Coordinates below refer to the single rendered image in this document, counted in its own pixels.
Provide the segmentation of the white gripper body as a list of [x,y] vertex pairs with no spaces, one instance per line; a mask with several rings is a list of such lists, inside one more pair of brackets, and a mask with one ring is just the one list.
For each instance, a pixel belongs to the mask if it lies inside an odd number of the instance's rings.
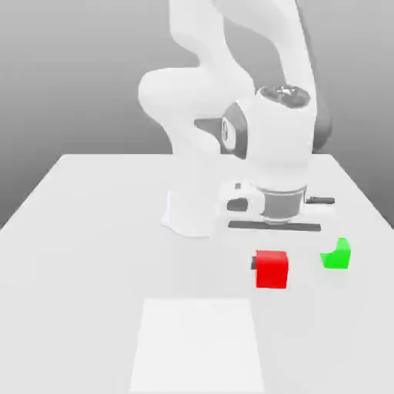
[[215,223],[215,241],[233,252],[320,253],[333,250],[337,239],[338,222],[329,216],[302,217],[286,224],[222,217]]

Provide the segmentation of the small red cube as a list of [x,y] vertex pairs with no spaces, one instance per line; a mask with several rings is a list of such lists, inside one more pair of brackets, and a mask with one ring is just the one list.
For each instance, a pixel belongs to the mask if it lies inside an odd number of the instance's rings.
[[257,250],[255,255],[255,285],[257,288],[285,289],[289,274],[286,252]]

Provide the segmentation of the small green cube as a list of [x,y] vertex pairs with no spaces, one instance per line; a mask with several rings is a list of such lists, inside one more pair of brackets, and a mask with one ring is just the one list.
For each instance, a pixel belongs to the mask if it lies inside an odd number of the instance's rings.
[[320,259],[326,269],[347,269],[350,257],[351,248],[346,238],[338,238],[333,251],[320,254]]

